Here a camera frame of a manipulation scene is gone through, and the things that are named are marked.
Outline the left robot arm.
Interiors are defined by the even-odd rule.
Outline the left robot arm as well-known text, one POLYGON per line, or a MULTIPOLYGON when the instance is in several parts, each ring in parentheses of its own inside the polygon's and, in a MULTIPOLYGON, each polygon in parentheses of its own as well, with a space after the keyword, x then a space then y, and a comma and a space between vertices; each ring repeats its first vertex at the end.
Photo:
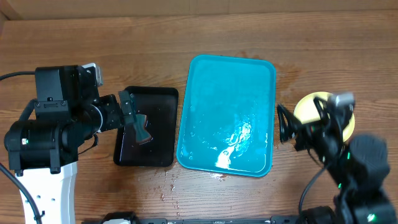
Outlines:
POLYGON ((133 97, 125 90, 100 96, 94 63, 39 67, 33 75, 37 96, 5 135, 2 171, 20 191, 26 223, 74 223, 78 149, 136 122, 133 97))

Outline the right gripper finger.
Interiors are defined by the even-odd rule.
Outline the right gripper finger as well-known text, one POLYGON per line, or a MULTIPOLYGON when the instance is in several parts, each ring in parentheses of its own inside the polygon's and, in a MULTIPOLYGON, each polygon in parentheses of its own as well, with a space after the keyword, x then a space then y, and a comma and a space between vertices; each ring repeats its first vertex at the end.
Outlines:
POLYGON ((277 105, 277 115, 279 120, 280 141, 286 142, 293 139, 298 133, 300 120, 282 104, 277 105))
POLYGON ((323 124, 331 124, 334 112, 326 100, 315 96, 313 99, 314 105, 323 124))

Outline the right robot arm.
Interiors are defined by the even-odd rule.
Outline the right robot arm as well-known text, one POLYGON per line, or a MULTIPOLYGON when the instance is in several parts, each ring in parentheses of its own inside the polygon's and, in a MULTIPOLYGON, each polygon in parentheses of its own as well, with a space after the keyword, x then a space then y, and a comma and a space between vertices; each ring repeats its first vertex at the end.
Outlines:
POLYGON ((343 130, 353 116, 352 93, 314 97, 319 120, 303 124, 283 105, 277 106, 280 141, 295 140, 296 151, 314 150, 323 168, 308 183, 298 204, 297 223, 397 223, 396 210, 382 184, 390 172, 385 140, 372 134, 343 140, 343 130), (335 208, 303 209, 310 187, 328 171, 340 192, 335 208))

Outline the yellow-green plate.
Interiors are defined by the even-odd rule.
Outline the yellow-green plate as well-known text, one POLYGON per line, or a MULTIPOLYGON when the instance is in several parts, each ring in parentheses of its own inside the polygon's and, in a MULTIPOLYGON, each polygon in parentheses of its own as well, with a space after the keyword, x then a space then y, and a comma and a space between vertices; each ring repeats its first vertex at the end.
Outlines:
MULTIPOLYGON (((318 91, 304 96, 295 106, 294 116, 297 117, 302 124, 310 123, 320 119, 318 111, 313 102, 314 97, 318 96, 323 100, 327 100, 331 95, 329 92, 318 91)), ((343 130, 343 141, 346 142, 354 132, 355 117, 352 115, 347 127, 343 130)))

